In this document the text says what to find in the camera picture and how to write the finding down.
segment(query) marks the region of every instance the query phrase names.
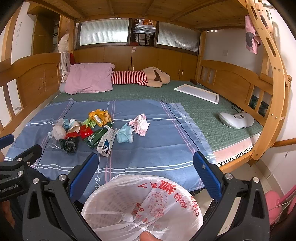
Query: toothpaste box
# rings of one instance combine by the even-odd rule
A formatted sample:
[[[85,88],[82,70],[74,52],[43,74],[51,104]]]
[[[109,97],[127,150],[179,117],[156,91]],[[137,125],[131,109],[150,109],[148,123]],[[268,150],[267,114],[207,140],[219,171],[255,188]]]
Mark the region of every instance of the toothpaste box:
[[[111,148],[113,146],[113,142],[115,139],[115,131],[111,127],[101,138],[98,147],[96,150],[98,153],[100,153],[102,156],[109,156],[111,152]]]

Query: trash pile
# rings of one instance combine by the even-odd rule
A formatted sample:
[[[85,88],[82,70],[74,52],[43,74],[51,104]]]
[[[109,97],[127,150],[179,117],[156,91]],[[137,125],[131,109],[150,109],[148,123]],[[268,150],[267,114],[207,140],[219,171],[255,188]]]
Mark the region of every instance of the trash pile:
[[[145,114],[138,115],[119,130],[114,130],[113,124],[107,110],[97,109],[91,111],[85,121],[60,118],[47,134],[56,142],[53,148],[63,149],[69,154],[76,152],[81,138],[92,150],[96,148],[102,156],[109,156],[116,135],[118,143],[132,143],[133,131],[143,137],[149,126]]]

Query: human hand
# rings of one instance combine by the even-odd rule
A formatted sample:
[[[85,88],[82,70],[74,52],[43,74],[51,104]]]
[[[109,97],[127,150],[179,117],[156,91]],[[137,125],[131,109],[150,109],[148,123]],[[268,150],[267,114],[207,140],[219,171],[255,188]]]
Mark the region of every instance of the human hand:
[[[0,212],[2,212],[4,214],[4,217],[10,223],[10,225],[14,228],[15,220],[12,217],[9,200],[0,203]]]
[[[140,241],[162,241],[153,236],[150,232],[144,231],[140,234]]]

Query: green snack bag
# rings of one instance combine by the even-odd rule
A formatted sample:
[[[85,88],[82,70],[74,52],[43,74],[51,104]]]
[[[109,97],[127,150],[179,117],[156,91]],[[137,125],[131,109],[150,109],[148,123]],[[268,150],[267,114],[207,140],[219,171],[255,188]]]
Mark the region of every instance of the green snack bag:
[[[93,134],[84,139],[85,143],[93,150],[101,140],[102,136],[113,126],[113,121],[108,122],[102,129],[96,130]]]

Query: blue sheet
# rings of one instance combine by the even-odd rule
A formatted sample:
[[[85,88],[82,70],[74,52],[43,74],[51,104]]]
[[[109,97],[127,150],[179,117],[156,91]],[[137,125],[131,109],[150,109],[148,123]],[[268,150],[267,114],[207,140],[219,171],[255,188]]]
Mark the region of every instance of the blue sheet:
[[[84,121],[88,113],[95,109],[105,109],[111,114],[113,128],[121,128],[137,115],[145,113],[150,123],[146,136],[133,133],[132,143],[114,141],[109,157],[91,150],[81,139],[77,152],[67,154],[54,147],[53,139],[47,133],[52,131],[60,118]],[[10,147],[6,161],[39,144],[43,154],[32,166],[50,179],[60,174],[68,174],[75,165],[81,164],[91,152],[99,155],[99,166],[86,188],[81,202],[112,177],[118,174],[146,174],[168,178],[188,191],[203,187],[200,177],[192,164],[193,154],[200,150],[210,163],[216,163],[205,137],[188,116],[181,104],[168,104],[155,100],[122,100],[108,102],[66,102],[50,104],[40,110],[26,124],[21,134]]]

